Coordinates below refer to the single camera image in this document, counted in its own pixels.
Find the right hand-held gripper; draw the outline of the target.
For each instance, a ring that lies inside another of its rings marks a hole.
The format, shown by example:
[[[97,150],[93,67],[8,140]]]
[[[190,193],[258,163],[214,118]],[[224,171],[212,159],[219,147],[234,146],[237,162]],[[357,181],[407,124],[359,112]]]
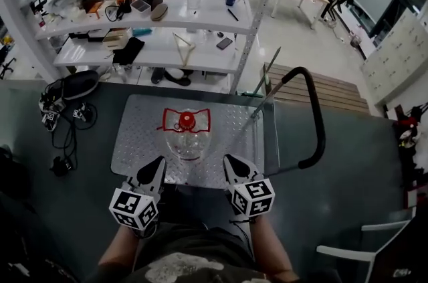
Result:
[[[227,198],[236,215],[254,218],[272,209],[276,194],[271,181],[256,173],[256,165],[237,155],[223,158]]]

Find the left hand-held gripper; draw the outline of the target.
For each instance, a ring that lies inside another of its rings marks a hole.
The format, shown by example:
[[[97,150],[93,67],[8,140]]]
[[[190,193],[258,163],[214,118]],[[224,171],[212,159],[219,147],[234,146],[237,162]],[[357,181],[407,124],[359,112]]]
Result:
[[[138,238],[149,238],[157,230],[157,203],[161,198],[166,167],[165,158],[159,156],[139,169],[136,177],[127,178],[114,191],[109,205],[112,216],[119,225],[130,228]]]

